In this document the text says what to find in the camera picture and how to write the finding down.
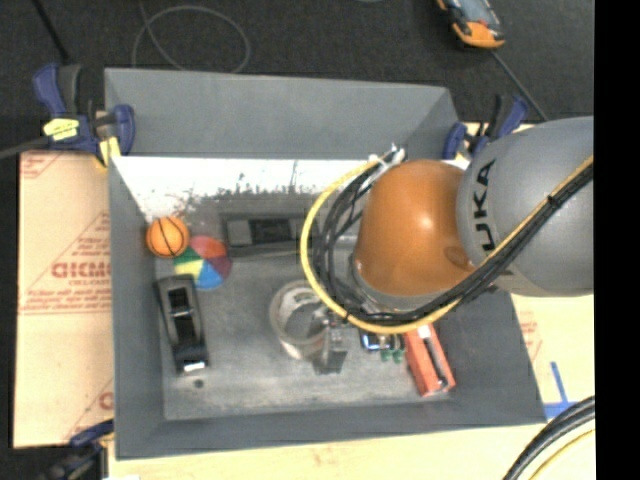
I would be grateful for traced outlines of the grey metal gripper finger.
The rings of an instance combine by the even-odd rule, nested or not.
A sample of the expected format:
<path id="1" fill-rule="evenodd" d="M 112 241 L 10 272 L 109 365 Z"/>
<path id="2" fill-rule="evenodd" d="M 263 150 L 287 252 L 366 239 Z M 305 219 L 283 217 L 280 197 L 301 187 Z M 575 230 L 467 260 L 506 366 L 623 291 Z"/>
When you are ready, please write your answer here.
<path id="1" fill-rule="evenodd" d="M 330 324 L 328 319 L 322 319 L 317 322 L 318 333 L 315 336 L 317 351 L 312 359 L 312 366 L 316 374 L 323 374 L 329 357 L 330 349 Z"/>
<path id="2" fill-rule="evenodd" d="M 348 348 L 340 328 L 333 327 L 329 332 L 328 370 L 340 374 L 348 355 Z"/>

